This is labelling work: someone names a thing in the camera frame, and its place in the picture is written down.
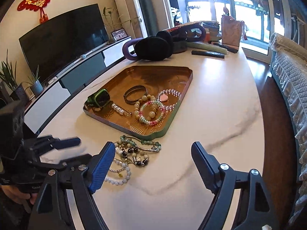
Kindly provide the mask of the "person's left hand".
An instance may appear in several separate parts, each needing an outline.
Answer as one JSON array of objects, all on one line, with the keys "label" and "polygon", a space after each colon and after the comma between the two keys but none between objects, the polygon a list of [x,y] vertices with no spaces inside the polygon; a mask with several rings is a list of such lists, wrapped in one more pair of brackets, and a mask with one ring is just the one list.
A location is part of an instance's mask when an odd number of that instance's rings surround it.
[{"label": "person's left hand", "polygon": [[23,200],[29,200],[33,205],[35,204],[36,198],[38,196],[38,193],[22,193],[16,186],[13,185],[1,185],[1,189],[8,198],[20,205],[22,204]]}]

